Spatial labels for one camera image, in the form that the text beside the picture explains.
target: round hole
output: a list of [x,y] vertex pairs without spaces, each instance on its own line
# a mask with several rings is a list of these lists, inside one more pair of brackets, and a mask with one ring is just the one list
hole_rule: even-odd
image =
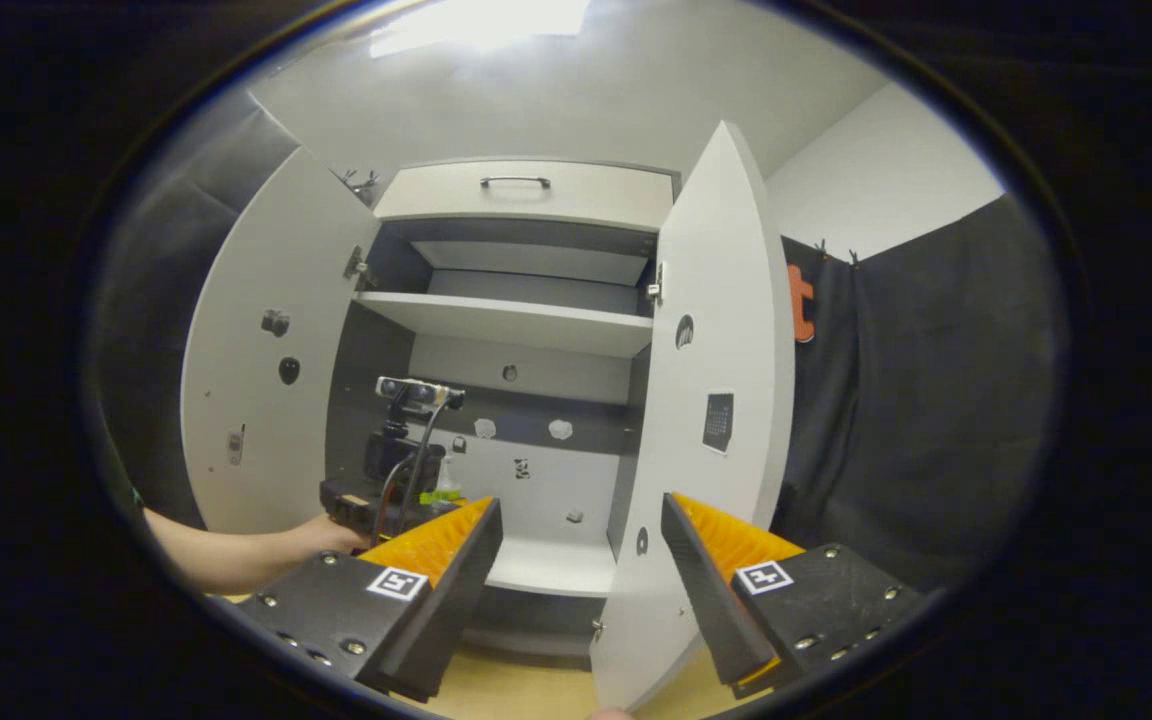
[[673,333],[673,346],[677,347],[679,350],[691,344],[691,338],[696,333],[696,324],[692,323],[690,314],[682,316],[679,320],[679,328]]

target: cable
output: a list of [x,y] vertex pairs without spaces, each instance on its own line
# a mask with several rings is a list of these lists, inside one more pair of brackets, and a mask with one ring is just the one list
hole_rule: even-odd
[[385,507],[389,505],[389,493],[394,491],[394,478],[397,477],[397,471],[402,470],[403,465],[411,462],[415,456],[415,452],[410,452],[410,454],[407,454],[407,457],[396,462],[396,464],[389,469],[389,475],[385,478],[384,486],[380,487],[380,510],[379,514],[376,515],[376,523],[371,526],[371,547],[376,547],[376,544],[380,541],[380,524],[385,521]]
[[435,407],[434,414],[429,416],[429,423],[425,424],[425,435],[420,438],[420,447],[416,448],[416,462],[412,464],[411,480],[407,483],[407,492],[403,494],[403,503],[397,509],[397,531],[401,533],[406,529],[407,514],[412,509],[412,501],[417,497],[420,497],[420,492],[416,486],[420,484],[420,464],[425,461],[425,449],[429,447],[430,433],[434,432],[434,423],[438,420],[438,415],[442,412],[444,407],[447,407],[447,401],[444,401],[439,407]]

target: drawer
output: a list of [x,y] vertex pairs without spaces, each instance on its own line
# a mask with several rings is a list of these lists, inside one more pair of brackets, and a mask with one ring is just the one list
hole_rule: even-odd
[[673,181],[667,172],[556,160],[422,165],[399,170],[376,217],[532,218],[659,232]]

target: shelf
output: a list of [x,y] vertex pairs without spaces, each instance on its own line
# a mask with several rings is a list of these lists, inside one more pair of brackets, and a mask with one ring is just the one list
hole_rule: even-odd
[[652,319],[576,306],[402,291],[363,291],[357,302],[416,334],[634,357],[652,342]]
[[505,538],[488,584],[511,591],[607,597],[616,560],[607,543],[566,544]]

